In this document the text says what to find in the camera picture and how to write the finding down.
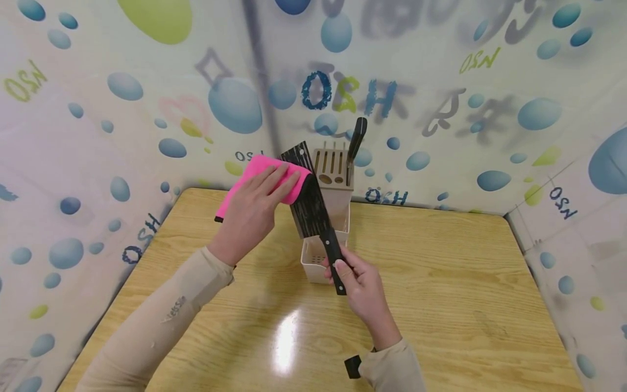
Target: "printed wall backdrop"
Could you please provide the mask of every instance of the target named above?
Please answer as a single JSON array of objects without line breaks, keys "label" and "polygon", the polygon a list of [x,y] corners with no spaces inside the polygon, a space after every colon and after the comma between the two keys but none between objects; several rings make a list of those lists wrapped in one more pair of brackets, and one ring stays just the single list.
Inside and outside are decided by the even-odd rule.
[{"label": "printed wall backdrop", "polygon": [[347,145],[354,199],[509,214],[588,390],[627,391],[627,3],[0,4],[0,391],[52,391],[186,188]]}]

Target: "hand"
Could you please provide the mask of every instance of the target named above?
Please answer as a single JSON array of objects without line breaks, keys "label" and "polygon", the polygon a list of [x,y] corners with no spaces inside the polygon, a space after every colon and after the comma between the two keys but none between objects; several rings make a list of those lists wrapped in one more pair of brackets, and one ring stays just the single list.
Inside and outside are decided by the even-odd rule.
[{"label": "hand", "polygon": [[207,249],[223,263],[234,267],[274,228],[277,205],[294,188],[300,172],[294,172],[283,184],[287,164],[270,166],[249,178],[231,198],[224,222]]},{"label": "hand", "polygon": [[[342,260],[336,260],[334,263],[337,274],[346,288],[350,309],[370,331],[376,350],[385,350],[395,345],[402,337],[387,306],[379,271],[344,246],[340,245],[340,248],[346,262],[353,268],[351,270]],[[325,258],[322,265],[327,267],[324,272],[325,278],[333,284],[329,259]]]}]

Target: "beige sleeve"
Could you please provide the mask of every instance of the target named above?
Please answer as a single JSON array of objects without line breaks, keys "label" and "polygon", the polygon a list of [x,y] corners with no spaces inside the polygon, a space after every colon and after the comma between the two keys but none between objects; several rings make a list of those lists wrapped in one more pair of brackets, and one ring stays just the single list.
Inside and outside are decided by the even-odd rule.
[{"label": "beige sleeve", "polygon": [[77,391],[143,391],[196,314],[233,281],[233,267],[203,247],[141,304],[102,347]]},{"label": "beige sleeve", "polygon": [[405,339],[382,351],[370,352],[359,374],[376,392],[426,392],[418,358]]}]

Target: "pink cleaning cloth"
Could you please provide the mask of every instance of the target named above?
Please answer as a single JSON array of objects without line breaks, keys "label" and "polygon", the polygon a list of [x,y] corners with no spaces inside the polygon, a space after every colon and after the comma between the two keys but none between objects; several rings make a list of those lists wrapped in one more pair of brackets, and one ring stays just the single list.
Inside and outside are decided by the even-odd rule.
[{"label": "pink cleaning cloth", "polygon": [[[275,158],[266,157],[265,155],[255,155],[246,166],[246,169],[244,170],[244,174],[242,174],[240,180],[237,183],[235,183],[235,185],[233,185],[233,187],[229,190],[229,193],[226,194],[226,197],[224,198],[224,200],[222,201],[222,204],[220,204],[220,207],[218,208],[218,212],[216,212],[216,217],[214,220],[216,222],[222,222],[224,220],[224,215],[226,214],[226,209],[229,206],[229,202],[231,201],[231,198],[233,197],[235,192],[239,190],[241,185],[245,183],[250,177],[256,176],[257,174],[261,174],[268,166],[274,165],[275,167],[279,167],[285,163],[287,162],[283,162]],[[292,173],[296,171],[300,171],[300,177],[298,178],[296,185],[294,185],[294,188],[292,188],[292,191],[290,191],[287,194],[287,196],[283,200],[281,200],[281,203],[285,203],[289,205],[289,204],[293,204],[296,201],[296,199],[298,198],[298,195],[300,194],[300,190],[303,188],[303,183],[305,182],[307,175],[311,174],[311,172],[302,166],[294,165],[292,163],[287,163],[287,165],[288,165],[287,172],[285,172],[283,177],[279,180],[275,189],[279,185],[287,181],[287,179],[292,175]]]}]

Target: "wooden table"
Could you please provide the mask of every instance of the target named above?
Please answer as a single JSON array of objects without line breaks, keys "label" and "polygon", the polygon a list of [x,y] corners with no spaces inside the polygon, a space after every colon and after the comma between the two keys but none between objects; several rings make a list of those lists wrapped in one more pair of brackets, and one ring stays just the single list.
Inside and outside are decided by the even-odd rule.
[{"label": "wooden table", "polygon": [[[64,380],[73,391],[127,316],[205,245],[223,191],[188,189]],[[507,222],[498,216],[351,205],[349,248],[375,263],[430,391],[572,391],[581,385]],[[370,391],[344,360],[371,348],[333,287],[307,282],[288,206],[196,317],[149,391]]]}]

